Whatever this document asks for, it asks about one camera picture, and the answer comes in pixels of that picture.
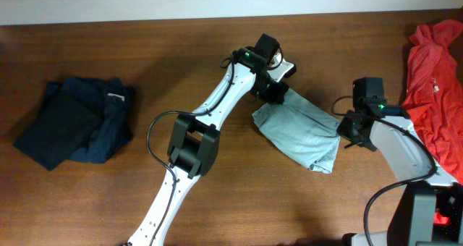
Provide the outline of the light blue t-shirt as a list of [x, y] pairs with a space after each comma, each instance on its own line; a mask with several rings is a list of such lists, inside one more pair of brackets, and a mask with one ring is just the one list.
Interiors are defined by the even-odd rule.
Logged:
[[266, 103], [252, 117], [263, 136], [290, 159], [311, 171], [333, 171], [341, 140], [338, 119], [292, 89], [282, 104]]

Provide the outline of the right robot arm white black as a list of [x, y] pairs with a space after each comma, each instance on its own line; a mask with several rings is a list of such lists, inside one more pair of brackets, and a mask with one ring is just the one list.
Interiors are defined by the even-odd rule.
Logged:
[[[353, 108], [337, 128], [351, 146], [379, 150], [397, 181], [377, 191], [363, 213], [364, 232], [345, 234], [343, 245], [461, 245], [462, 185], [442, 168], [415, 132], [410, 115], [384, 97], [383, 81], [352, 83]], [[372, 233], [368, 216], [380, 195], [403, 187], [388, 228]]]

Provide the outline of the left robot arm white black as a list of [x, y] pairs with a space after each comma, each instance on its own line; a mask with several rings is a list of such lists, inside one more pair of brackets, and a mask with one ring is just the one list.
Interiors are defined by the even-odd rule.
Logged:
[[280, 43], [262, 34], [254, 46], [226, 58], [226, 73], [209, 97], [194, 111], [175, 111], [167, 148], [163, 184], [128, 245], [162, 245], [187, 193], [205, 176], [218, 155], [221, 127], [246, 94], [266, 103], [282, 104], [288, 85], [283, 78], [297, 70], [284, 58]]

